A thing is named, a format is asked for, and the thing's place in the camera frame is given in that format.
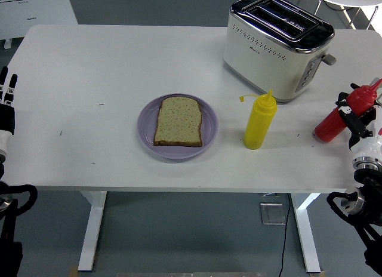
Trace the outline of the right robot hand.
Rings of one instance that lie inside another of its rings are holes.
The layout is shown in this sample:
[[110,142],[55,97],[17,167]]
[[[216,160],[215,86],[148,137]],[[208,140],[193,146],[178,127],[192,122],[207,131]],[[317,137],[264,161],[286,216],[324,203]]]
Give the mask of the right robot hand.
[[340,93],[336,105],[340,118],[351,132],[349,149],[353,152],[353,167],[381,166],[381,104],[372,98],[371,105],[361,116],[349,105],[350,95]]

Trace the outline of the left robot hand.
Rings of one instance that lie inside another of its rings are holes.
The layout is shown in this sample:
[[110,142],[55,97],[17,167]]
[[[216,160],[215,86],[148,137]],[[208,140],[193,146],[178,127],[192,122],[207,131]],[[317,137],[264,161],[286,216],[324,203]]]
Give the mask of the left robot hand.
[[12,103],[18,76],[12,74],[6,87],[7,75],[8,68],[4,66],[1,69],[1,163],[7,157],[7,143],[9,138],[14,135],[15,130],[15,110]]

